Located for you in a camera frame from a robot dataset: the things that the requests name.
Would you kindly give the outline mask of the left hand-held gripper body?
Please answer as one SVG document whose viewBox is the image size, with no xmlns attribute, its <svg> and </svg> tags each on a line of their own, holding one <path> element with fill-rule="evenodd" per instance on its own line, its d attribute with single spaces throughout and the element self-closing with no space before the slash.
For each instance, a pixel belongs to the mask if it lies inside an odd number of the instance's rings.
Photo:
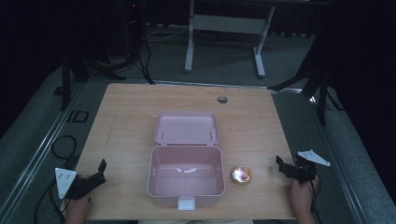
<svg viewBox="0 0 396 224">
<path fill-rule="evenodd" d="M 80 178 L 75 171 L 63 168 L 55 168 L 54 173 L 58 196 L 61 200 L 78 200 L 99 187 L 92 184 L 92 177 L 95 174 L 87 178 Z"/>
</svg>

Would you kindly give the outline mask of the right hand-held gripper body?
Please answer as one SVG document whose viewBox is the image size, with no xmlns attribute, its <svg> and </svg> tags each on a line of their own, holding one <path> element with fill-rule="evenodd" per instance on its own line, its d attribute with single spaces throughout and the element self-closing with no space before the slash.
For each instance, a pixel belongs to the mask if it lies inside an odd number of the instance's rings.
<svg viewBox="0 0 396 224">
<path fill-rule="evenodd" d="M 316 165 L 323 165 L 330 167 L 331 163 L 316 153 L 314 150 L 298 151 L 295 158 L 297 166 L 297 175 L 294 177 L 300 184 L 311 181 L 316 178 Z"/>
</svg>

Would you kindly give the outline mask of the pink storage box with lid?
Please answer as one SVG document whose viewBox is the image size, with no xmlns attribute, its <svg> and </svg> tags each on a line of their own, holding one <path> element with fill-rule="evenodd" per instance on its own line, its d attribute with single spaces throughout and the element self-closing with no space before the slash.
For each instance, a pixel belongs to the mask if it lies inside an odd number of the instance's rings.
<svg viewBox="0 0 396 224">
<path fill-rule="evenodd" d="M 147 191 L 155 205 L 192 211 L 219 202 L 225 174 L 215 114 L 162 112 L 154 141 Z"/>
</svg>

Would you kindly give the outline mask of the person's right hand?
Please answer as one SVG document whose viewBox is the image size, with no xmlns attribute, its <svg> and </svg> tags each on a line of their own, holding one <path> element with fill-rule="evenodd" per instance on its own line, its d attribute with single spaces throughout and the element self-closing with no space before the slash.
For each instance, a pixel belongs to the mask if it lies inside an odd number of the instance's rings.
<svg viewBox="0 0 396 224">
<path fill-rule="evenodd" d="M 309 214 L 311 204 L 314 200 L 314 193 L 318 185 L 318 179 L 299 183 L 292 179 L 290 184 L 290 204 L 296 215 Z"/>
</svg>

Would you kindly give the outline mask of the black metal stand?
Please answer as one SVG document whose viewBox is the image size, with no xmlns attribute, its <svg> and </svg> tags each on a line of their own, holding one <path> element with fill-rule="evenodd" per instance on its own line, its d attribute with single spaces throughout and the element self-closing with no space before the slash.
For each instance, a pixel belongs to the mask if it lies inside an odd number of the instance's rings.
<svg viewBox="0 0 396 224">
<path fill-rule="evenodd" d="M 280 84 L 269 87 L 269 90 L 272 91 L 282 91 L 291 84 L 306 78 L 307 81 L 304 84 L 302 94 L 305 97 L 312 97 L 316 91 L 319 91 L 317 116 L 322 125 L 326 124 L 324 118 L 325 106 L 334 53 L 339 47 L 345 27 L 342 20 L 328 18 L 305 55 L 296 75 Z"/>
<path fill-rule="evenodd" d="M 88 72 L 85 68 L 85 65 L 87 64 L 107 77 L 124 80 L 124 77 L 115 74 L 114 71 L 126 67 L 132 62 L 133 61 L 129 59 L 121 63 L 104 66 L 99 62 L 90 59 L 87 55 L 84 55 L 81 52 L 70 50 L 67 51 L 62 58 L 62 86 L 58 87 L 54 92 L 55 95 L 60 95 L 62 97 L 62 105 L 60 110 L 65 111 L 71 102 L 71 73 L 75 75 L 77 81 L 87 81 L 89 78 Z"/>
</svg>

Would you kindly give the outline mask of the metal floor rail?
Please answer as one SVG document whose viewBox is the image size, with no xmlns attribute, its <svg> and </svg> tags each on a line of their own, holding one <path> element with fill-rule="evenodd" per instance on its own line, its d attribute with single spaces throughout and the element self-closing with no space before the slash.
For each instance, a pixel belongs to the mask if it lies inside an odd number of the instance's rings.
<svg viewBox="0 0 396 224">
<path fill-rule="evenodd" d="M 355 224 L 367 224 L 367 216 L 361 207 L 361 201 L 358 198 L 357 192 L 352 186 L 350 176 L 347 173 L 347 167 L 342 161 L 343 157 L 341 155 L 340 147 L 336 145 L 337 138 L 331 133 L 331 123 L 319 115 L 319 107 L 321 105 L 326 105 L 326 103 L 322 103 L 316 95 L 307 96 L 306 101 L 310 104 L 311 112 L 316 118 L 316 124 L 325 142 L 324 148 L 330 155 L 331 167 L 338 179 L 338 184 L 344 193 L 354 222 Z"/>
<path fill-rule="evenodd" d="M 46 159 L 50 151 L 50 144 L 58 136 L 65 124 L 67 117 L 70 115 L 72 105 L 77 100 L 85 86 L 85 83 L 76 84 L 76 87 L 72 90 L 68 105 L 58 114 L 55 121 L 53 121 L 48 132 L 41 140 L 40 145 L 32 159 L 29 160 L 25 168 L 22 170 L 15 186 L 9 193 L 7 200 L 0 208 L 0 224 L 8 224 L 11 220 L 11 217 L 15 213 L 17 206 L 20 204 L 21 199 L 29 189 L 44 159 Z"/>
</svg>

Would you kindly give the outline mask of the white desk frame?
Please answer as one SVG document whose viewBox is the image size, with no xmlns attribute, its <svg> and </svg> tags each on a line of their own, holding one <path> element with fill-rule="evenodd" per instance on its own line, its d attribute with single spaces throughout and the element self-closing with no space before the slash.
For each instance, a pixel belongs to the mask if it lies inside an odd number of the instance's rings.
<svg viewBox="0 0 396 224">
<path fill-rule="evenodd" d="M 270 6 L 265 19 L 248 19 L 224 17 L 216 15 L 203 15 L 194 12 L 195 0 L 190 0 L 189 13 L 189 39 L 186 52 L 186 59 L 184 70 L 190 72 L 192 70 L 194 42 L 194 31 L 211 31 L 211 32 L 226 32 L 238 33 L 247 35 L 259 35 L 261 37 L 259 44 L 252 49 L 256 71 L 258 77 L 265 77 L 266 73 L 262 61 L 262 49 L 265 39 L 268 35 L 272 18 L 274 16 L 276 7 Z"/>
</svg>

